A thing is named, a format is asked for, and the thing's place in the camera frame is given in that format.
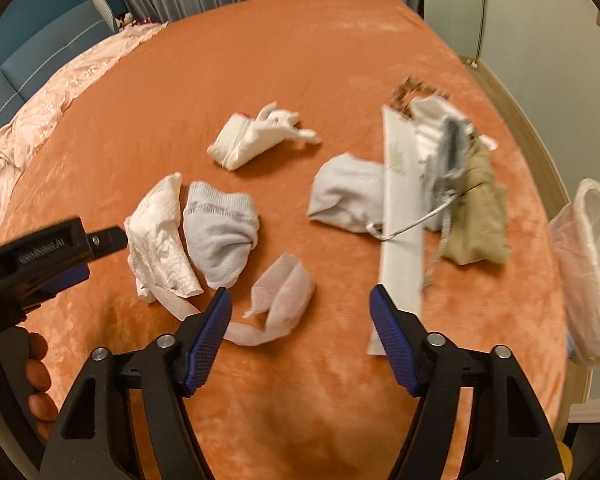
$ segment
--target white sock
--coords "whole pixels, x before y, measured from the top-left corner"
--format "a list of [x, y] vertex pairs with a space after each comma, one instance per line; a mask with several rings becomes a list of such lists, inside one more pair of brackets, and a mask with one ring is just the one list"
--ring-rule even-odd
[[276, 110], [276, 103], [265, 106], [255, 120], [233, 114], [206, 152], [223, 168], [233, 171], [285, 139], [320, 144], [313, 130], [296, 128], [298, 119], [297, 113]]
[[206, 284], [213, 289], [235, 285], [258, 242], [260, 222], [251, 197], [194, 182], [183, 226], [189, 257]]
[[382, 223], [384, 166], [349, 153], [327, 161], [314, 178], [307, 215], [354, 233]]

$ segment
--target orange bedspread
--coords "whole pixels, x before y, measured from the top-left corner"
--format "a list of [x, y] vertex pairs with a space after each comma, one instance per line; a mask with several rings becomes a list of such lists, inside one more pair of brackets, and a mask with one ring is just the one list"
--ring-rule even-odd
[[[365, 354], [367, 298], [379, 243], [311, 223], [314, 174], [332, 156], [382, 160], [380, 107], [414, 73], [494, 137], [496, 177], [509, 189], [512, 256], [501, 269], [443, 262], [423, 321], [457, 345], [516, 353], [550, 420], [565, 368], [565, 324], [546, 216], [528, 167], [484, 93], [440, 38], [398, 0], [252, 0], [182, 20], [142, 44], [74, 102], [16, 186], [0, 243], [69, 216], [88, 230], [123, 220], [167, 174], [253, 196], [260, 241], [232, 289], [234, 320], [254, 280], [283, 252], [317, 291], [295, 332], [260, 348], [224, 343], [187, 409], [218, 480], [383, 480], [415, 407], [385, 358]], [[300, 112], [319, 147], [285, 142], [235, 173], [206, 154], [229, 116], [277, 100]], [[182, 190], [182, 201], [186, 188]], [[428, 235], [428, 257], [436, 237]], [[204, 307], [209, 293], [193, 299]], [[177, 328], [158, 303], [138, 301], [126, 252], [96, 262], [91, 279], [33, 313], [50, 343], [60, 403], [91, 349], [142, 348]], [[458, 470], [464, 396], [446, 478]], [[146, 429], [139, 430], [141, 449]], [[143, 453], [148, 478], [152, 459]]]

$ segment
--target beige fabric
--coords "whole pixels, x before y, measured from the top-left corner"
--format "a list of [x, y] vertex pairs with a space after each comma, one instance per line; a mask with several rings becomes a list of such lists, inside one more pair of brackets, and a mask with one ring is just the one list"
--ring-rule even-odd
[[93, 45], [53, 74], [13, 119], [0, 128], [0, 224], [14, 186], [71, 102], [165, 26], [127, 28]]
[[470, 137], [466, 186], [453, 212], [444, 255], [458, 265], [481, 260], [503, 264], [511, 252], [505, 234], [506, 191], [495, 183], [491, 156], [478, 133]]

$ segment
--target hand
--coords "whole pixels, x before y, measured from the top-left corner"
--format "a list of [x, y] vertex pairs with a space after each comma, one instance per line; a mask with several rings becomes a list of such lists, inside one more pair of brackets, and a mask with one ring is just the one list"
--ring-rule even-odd
[[29, 396], [29, 409], [31, 413], [38, 419], [36, 429], [38, 434], [47, 440], [51, 434], [53, 423], [58, 417], [58, 408], [51, 397], [45, 392], [51, 387], [51, 377], [42, 364], [42, 359], [46, 356], [48, 345], [45, 338], [40, 334], [29, 334], [29, 357], [25, 366], [24, 373], [27, 381], [33, 386], [37, 392]]

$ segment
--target trash bag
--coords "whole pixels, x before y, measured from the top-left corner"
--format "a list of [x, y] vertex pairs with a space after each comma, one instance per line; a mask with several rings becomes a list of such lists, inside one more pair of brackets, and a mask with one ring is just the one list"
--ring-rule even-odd
[[600, 183], [586, 178], [550, 223], [560, 265], [573, 358], [600, 366]]

